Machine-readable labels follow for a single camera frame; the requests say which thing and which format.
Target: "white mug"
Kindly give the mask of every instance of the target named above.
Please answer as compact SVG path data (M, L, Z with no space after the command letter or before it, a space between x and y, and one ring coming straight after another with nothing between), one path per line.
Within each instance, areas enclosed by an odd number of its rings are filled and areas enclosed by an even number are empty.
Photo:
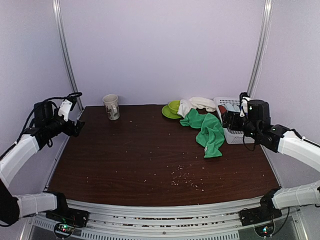
M106 95L102 98L106 113L110 120L117 120L120 117L118 96L114 94Z

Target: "green plate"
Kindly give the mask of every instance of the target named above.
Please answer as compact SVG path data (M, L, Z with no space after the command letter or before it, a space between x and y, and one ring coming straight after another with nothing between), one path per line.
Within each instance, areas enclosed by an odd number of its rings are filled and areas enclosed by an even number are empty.
M161 110L162 114L169 118L169 119L180 119L181 116L178 115L178 114L173 114L171 111L170 111L170 108L168 105L164 106Z

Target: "mug handle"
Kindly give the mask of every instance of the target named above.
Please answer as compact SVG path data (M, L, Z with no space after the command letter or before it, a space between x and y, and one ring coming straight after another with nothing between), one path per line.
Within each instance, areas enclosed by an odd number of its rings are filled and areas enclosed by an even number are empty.
M113 109L114 114L117 114L118 113L117 106L112 104L111 107Z

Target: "plastic basket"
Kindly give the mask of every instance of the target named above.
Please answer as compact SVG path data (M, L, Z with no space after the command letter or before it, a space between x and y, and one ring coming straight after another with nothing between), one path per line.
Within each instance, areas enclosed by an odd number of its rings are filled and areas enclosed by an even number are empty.
M213 99L215 105L216 105L216 111L219 115L220 121L221 120L221 112L218 108L219 105L225 105L225 104L232 104L232 105L239 105L239 99L236 97L215 97ZM243 137L244 132L243 131L233 131L228 128L224 128L224 137L228 144L243 144ZM244 142L246 144L253 144L255 140L251 137L244 137Z

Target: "wall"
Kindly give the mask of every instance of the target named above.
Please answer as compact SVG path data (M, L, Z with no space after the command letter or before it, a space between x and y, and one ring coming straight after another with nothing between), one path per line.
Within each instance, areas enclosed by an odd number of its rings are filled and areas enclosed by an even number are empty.
M0 153L18 137L33 104L71 92L51 1L0 0ZM13 179L12 194L44 189L65 136L53 140ZM23 220L0 228L0 240L15 240Z
M320 143L320 2L278 0L272 12L267 49L255 98L270 104L271 121L295 128ZM320 173L288 156L267 151L284 188L320 179ZM311 239L317 234L320 211L302 208Z
M106 94L120 104L165 104L245 91L264 1L61 0L85 106Z

